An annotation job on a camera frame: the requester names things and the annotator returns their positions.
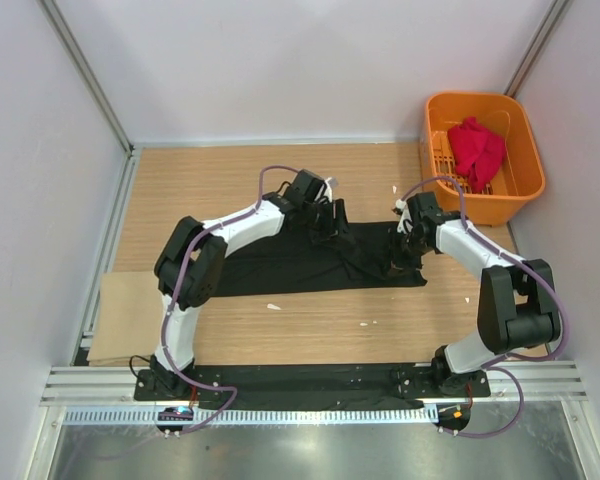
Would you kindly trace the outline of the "black t shirt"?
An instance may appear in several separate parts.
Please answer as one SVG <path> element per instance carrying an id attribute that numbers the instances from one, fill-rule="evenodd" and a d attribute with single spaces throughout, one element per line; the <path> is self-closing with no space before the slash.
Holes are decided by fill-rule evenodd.
<path id="1" fill-rule="evenodd" d="M 353 243 L 314 243 L 307 230 L 283 230 L 231 254 L 217 297 L 276 295 L 351 289 L 420 288 L 417 268 L 391 270 L 394 222 L 352 223 Z"/>

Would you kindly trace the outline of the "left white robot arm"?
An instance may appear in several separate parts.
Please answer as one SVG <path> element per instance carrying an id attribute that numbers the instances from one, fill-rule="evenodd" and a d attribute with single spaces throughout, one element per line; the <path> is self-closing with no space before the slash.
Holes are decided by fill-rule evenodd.
<path id="1" fill-rule="evenodd" d="M 154 274 L 164 318 L 149 370 L 158 389 L 169 399 L 182 399 L 198 385 L 190 374 L 198 318 L 202 306 L 216 293 L 226 258 L 279 234 L 287 224 L 321 230 L 329 223 L 327 213 L 334 209 L 337 181 L 306 169 L 294 170 L 292 181 L 266 193 L 265 173 L 285 168 L 263 168 L 257 199 L 244 209 L 206 221 L 182 218 L 160 253 Z"/>

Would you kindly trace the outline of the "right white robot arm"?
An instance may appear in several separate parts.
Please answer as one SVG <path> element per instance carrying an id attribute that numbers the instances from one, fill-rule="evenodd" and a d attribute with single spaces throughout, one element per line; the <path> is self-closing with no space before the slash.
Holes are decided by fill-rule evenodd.
<path id="1" fill-rule="evenodd" d="M 416 268 L 430 253 L 446 254 L 479 281 L 476 330 L 438 348 L 431 360 L 432 387 L 459 396 L 484 368 L 521 351 L 559 340 L 560 305 L 551 267 L 526 260 L 479 232 L 465 213 L 443 210 L 432 192 L 398 200 L 396 248 Z"/>

